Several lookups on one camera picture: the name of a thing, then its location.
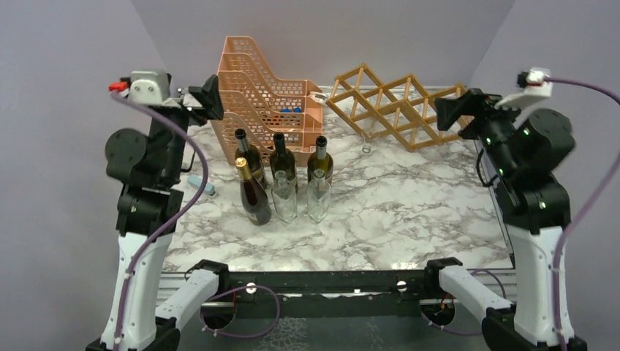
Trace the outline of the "red bottle gold cap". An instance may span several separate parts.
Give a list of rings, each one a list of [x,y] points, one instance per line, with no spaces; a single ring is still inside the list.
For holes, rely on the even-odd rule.
[[[254,225],[264,225],[271,220],[271,207],[263,187],[252,175],[249,164],[244,157],[235,160],[240,177],[241,202],[243,209]]]

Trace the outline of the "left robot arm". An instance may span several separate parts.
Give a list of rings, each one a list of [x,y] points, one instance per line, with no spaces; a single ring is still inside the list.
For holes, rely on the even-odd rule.
[[[209,298],[230,290],[228,267],[202,261],[165,302],[157,300],[162,267],[178,219],[192,206],[176,189],[183,172],[191,123],[222,120],[219,79],[170,91],[164,70],[137,70],[109,85],[110,97],[151,118],[148,133],[125,128],[106,142],[106,173],[121,182],[118,199],[119,263],[105,329],[90,350],[176,350],[181,331]]]

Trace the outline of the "dark green wine bottle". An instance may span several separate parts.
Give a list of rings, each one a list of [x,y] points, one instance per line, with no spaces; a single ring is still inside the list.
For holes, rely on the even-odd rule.
[[[295,155],[286,147],[284,133],[275,133],[273,135],[273,144],[274,151],[269,158],[269,165],[273,179],[276,179],[277,171],[283,170],[286,173],[288,182],[295,187],[296,191],[298,191]]]

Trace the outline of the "green bottle silver cap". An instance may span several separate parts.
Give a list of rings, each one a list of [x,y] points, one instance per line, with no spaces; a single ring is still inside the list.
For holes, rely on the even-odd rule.
[[[314,171],[321,169],[325,173],[325,179],[329,184],[332,184],[333,178],[333,158],[327,152],[328,139],[320,135],[316,139],[315,152],[311,154],[307,162],[308,181],[311,181],[314,177]]]

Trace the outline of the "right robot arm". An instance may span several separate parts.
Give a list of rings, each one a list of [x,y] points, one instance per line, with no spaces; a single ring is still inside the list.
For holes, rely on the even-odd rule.
[[[570,197],[553,175],[572,152],[568,117],[548,108],[521,111],[544,98],[540,88],[502,97],[472,88],[435,101],[436,124],[448,130],[460,117],[459,132],[477,140],[496,172],[492,187],[513,250],[517,300],[511,302],[480,283],[450,257],[427,263],[423,291],[450,294],[480,322],[491,350],[585,350],[567,311],[563,231],[571,221]]]

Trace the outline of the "dark bottle brown label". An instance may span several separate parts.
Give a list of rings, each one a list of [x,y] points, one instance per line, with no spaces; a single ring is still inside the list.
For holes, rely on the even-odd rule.
[[[235,130],[235,138],[238,143],[238,147],[235,150],[235,158],[245,158],[253,177],[264,189],[266,189],[268,186],[268,181],[265,177],[265,169],[262,164],[262,157],[258,148],[249,142],[246,135],[246,130],[243,128],[238,128]]]

